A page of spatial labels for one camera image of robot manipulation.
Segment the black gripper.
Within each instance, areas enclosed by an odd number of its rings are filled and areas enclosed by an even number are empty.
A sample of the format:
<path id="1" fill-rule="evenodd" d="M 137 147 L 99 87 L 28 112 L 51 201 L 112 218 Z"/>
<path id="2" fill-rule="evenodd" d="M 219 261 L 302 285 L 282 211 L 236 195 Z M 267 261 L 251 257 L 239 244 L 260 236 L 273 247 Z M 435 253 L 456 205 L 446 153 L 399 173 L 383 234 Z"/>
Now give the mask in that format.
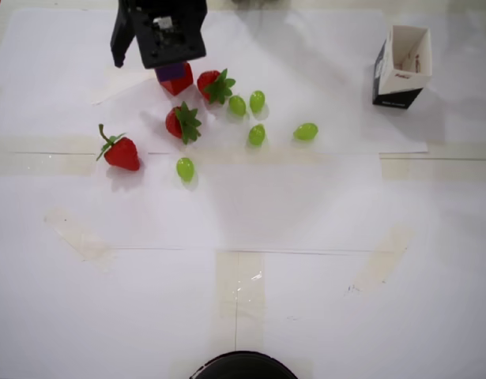
<path id="1" fill-rule="evenodd" d="M 135 37 L 134 11 L 160 15 L 205 16 L 207 3 L 204 0 L 119 0 L 110 43 L 113 61 L 117 68 L 122 68 L 126 52 Z"/>

